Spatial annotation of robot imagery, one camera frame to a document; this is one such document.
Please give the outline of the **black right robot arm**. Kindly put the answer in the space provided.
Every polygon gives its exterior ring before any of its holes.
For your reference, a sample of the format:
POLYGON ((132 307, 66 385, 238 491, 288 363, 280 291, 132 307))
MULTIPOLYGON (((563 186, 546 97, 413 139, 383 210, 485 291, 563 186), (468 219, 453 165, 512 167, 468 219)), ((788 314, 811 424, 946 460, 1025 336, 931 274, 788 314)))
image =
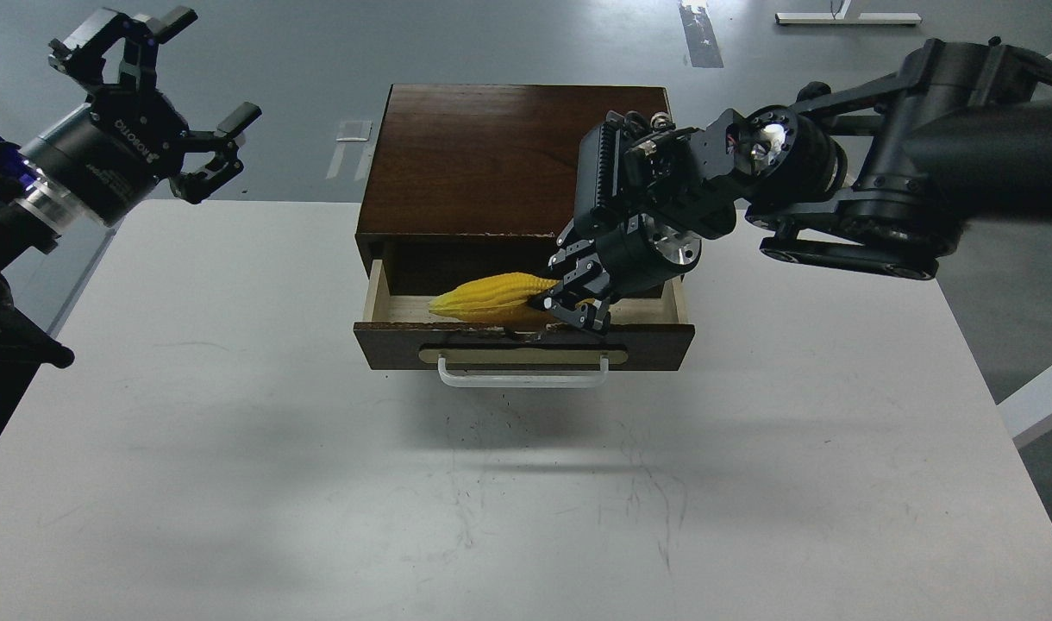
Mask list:
POLYGON ((931 279, 972 217, 1052 217, 1052 62, 928 40, 899 71, 703 129, 645 87, 397 84, 358 217, 411 291, 495 271, 631 295, 735 227, 802 265, 931 279))

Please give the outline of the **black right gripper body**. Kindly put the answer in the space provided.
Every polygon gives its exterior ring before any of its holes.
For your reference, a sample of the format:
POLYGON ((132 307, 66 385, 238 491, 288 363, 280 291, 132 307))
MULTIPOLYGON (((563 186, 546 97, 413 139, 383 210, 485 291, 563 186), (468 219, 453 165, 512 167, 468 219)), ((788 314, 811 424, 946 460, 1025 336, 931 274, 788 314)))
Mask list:
POLYGON ((113 227, 182 168, 175 141, 190 129, 162 91, 105 86, 22 146, 31 166, 113 227))

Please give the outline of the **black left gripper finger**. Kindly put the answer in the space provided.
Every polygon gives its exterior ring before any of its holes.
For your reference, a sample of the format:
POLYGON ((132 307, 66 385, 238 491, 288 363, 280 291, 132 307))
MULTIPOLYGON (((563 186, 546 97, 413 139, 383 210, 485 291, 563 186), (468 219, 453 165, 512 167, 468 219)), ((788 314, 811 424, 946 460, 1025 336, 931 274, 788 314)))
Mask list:
POLYGON ((618 285, 614 274, 604 263, 598 235, 582 235, 570 221, 557 236, 557 252, 548 259, 548 278, 557 282, 618 285))
POLYGON ((611 330, 611 298, 564 280, 530 296, 530 308, 586 334, 606 336, 611 330))

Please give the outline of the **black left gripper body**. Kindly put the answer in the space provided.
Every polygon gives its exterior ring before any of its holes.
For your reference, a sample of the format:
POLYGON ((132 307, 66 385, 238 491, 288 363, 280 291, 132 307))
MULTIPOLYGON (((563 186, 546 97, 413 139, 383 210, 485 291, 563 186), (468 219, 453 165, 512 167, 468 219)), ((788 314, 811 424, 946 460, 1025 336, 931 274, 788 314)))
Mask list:
POLYGON ((627 298, 694 271, 702 243, 702 236, 649 215, 630 217, 594 240, 598 264, 606 274, 605 297, 627 298))

